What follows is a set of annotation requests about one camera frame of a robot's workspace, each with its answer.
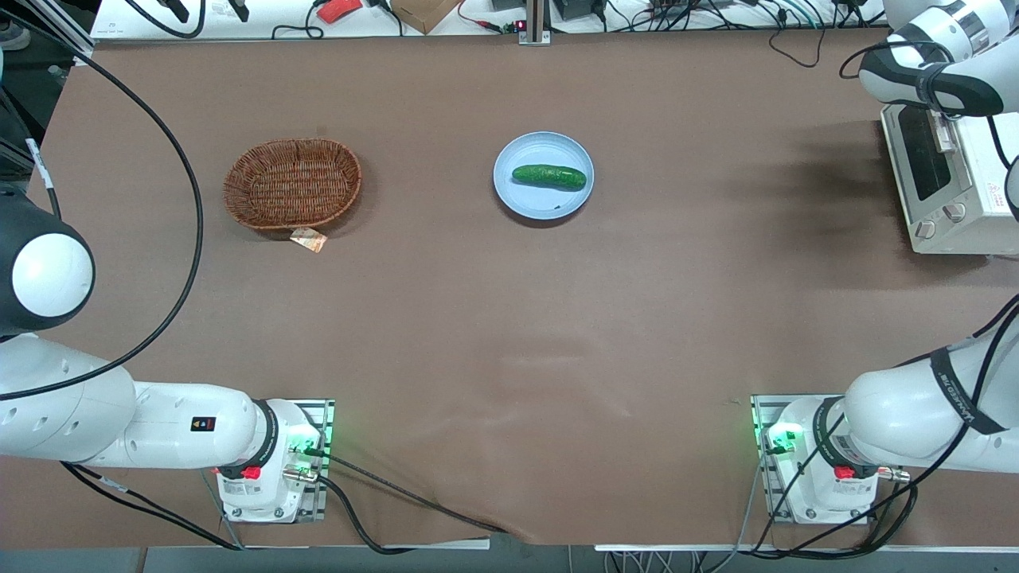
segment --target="white toaster oven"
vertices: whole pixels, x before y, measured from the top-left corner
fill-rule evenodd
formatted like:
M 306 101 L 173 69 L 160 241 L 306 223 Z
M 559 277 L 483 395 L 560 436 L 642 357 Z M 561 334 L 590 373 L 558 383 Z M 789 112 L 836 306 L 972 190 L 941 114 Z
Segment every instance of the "white toaster oven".
M 1008 157 L 1019 155 L 1019 114 L 995 117 Z M 1006 168 L 986 119 L 947 120 L 930 111 L 881 110 L 913 250 L 930 254 L 1019 253 L 1019 222 L 1005 201 Z

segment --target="green cucumber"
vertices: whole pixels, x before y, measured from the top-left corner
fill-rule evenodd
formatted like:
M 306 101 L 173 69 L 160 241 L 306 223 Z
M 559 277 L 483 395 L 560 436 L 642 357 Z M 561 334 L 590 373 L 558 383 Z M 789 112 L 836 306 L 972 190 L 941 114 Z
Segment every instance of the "green cucumber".
M 535 187 L 557 187 L 580 191 L 587 185 L 587 175 L 573 167 L 556 165 L 521 165 L 513 170 L 513 178 Z

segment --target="brown wicker basket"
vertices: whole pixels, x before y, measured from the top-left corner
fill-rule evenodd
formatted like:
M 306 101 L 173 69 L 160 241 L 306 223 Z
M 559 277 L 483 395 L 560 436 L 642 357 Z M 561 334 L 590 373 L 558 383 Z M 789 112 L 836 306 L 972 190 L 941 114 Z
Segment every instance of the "brown wicker basket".
M 275 230 L 325 224 L 361 190 L 358 158 L 331 140 L 273 140 L 253 147 L 223 181 L 223 204 L 249 228 Z

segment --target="table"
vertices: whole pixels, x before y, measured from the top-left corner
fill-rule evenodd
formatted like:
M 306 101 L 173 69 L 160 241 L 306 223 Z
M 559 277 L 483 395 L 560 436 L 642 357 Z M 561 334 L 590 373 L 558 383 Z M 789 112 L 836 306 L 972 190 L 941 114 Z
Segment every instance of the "table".
M 512 38 L 100 45 L 180 139 L 207 210 L 194 295 L 129 370 L 334 398 L 336 453 L 529 542 L 731 544 L 756 463 L 751 395 L 842 392 L 964 337 L 1019 288 L 1010 261 L 907 247 L 880 106 L 836 76 L 881 34 L 829 34 L 813 70 L 769 51 L 767 33 L 545 50 Z M 809 54 L 816 37 L 783 40 Z M 555 226 L 514 220 L 492 190 L 499 150 L 536 129 L 575 138 L 597 172 L 588 204 Z M 347 144 L 365 171 L 321 253 L 229 218 L 220 185 L 236 157 L 316 136 Z M 89 306 L 45 335 L 117 356 L 182 283 L 183 171 L 85 68 L 43 152 L 99 269 Z M 197 472 L 109 474 L 216 527 Z M 1015 545 L 1015 479 L 940 472 L 896 541 Z M 480 534 L 341 482 L 382 542 Z M 4 549 L 198 542 L 52 462 L 0 460 L 0 512 Z M 240 534 L 354 541 L 338 505 L 327 514 Z M 758 499 L 750 531 L 763 521 Z M 779 529 L 782 545 L 812 531 Z
M 197 40 L 268 40 L 272 35 L 272 29 L 276 24 L 304 25 L 305 15 L 311 0 L 249 0 L 247 5 L 250 8 L 251 16 L 247 22 L 242 22 L 240 18 L 231 10 L 226 0 L 207 0 L 206 23 L 202 34 Z M 832 25 L 834 17 L 837 23 L 842 22 L 846 13 L 845 8 L 840 12 L 842 15 L 836 16 L 836 4 L 824 0 L 794 0 L 799 2 L 801 9 L 808 11 L 810 17 L 817 19 L 817 13 L 823 18 L 826 25 Z M 775 23 L 768 11 L 772 14 L 777 11 L 777 6 L 785 6 L 790 10 L 789 25 L 796 27 L 799 18 L 803 25 L 809 28 L 807 19 L 794 10 L 790 4 L 781 0 L 780 4 L 768 3 L 766 8 L 760 8 L 742 2 L 732 2 L 730 0 L 716 0 L 716 6 L 726 15 L 726 18 L 744 25 L 755 28 L 774 28 Z M 174 30 L 180 32 L 191 32 L 198 22 L 199 7 L 201 0 L 184 0 L 184 5 L 191 12 L 187 23 L 179 23 L 167 8 L 160 8 L 154 2 L 145 7 L 153 16 L 166 23 Z M 618 14 L 611 8 L 605 9 L 605 23 L 608 30 L 623 29 L 629 25 L 627 18 L 634 17 L 641 10 L 645 10 L 650 3 L 645 0 L 612 0 L 612 4 L 620 10 Z M 876 23 L 884 23 L 883 4 L 879 0 L 870 0 L 860 7 L 864 18 L 877 18 Z M 515 20 L 525 19 L 526 11 L 523 7 L 496 11 L 492 9 L 490 0 L 465 0 L 463 7 L 464 15 L 475 19 L 482 19 L 494 22 L 498 25 L 511 23 Z M 551 8 L 552 25 L 564 32 L 571 34 L 600 33 L 603 30 L 601 21 L 590 14 L 584 17 L 564 20 L 557 8 Z M 635 21 L 645 21 L 640 30 L 647 28 L 647 16 L 641 15 Z M 371 36 L 397 36 L 398 29 L 393 17 L 381 8 L 365 7 L 352 14 L 348 14 L 332 24 L 326 24 L 317 17 L 312 16 L 312 22 L 322 29 L 326 38 L 363 38 Z M 698 10 L 691 15 L 690 28 L 708 29 L 721 23 L 721 19 L 706 11 Z M 856 17 L 849 18 L 847 25 L 856 25 Z M 410 25 L 405 25 L 407 36 L 420 37 L 421 33 Z M 441 22 L 429 33 L 429 36 L 492 36 L 493 34 L 479 25 L 462 19 L 457 15 L 457 11 L 449 12 Z M 169 41 L 177 42 L 169 34 L 166 34 L 156 27 L 146 21 L 123 0 L 105 0 L 99 7 L 99 13 L 92 27 L 92 37 L 100 42 L 152 42 Z M 277 35 L 277 39 L 292 40 L 306 38 L 304 32 L 282 31 Z

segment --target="light blue plate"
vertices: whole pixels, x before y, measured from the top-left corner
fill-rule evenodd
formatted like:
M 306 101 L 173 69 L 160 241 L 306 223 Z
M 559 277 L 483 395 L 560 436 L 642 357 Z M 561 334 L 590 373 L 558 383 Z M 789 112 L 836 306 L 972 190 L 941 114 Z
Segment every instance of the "light blue plate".
M 573 167 L 587 175 L 587 185 L 580 191 L 559 191 L 514 180 L 514 169 L 535 164 Z M 574 140 L 552 132 L 534 132 L 517 138 L 502 149 L 495 160 L 492 178 L 495 193 L 514 212 L 532 219 L 557 219 L 580 209 L 591 196 L 594 164 L 587 151 Z

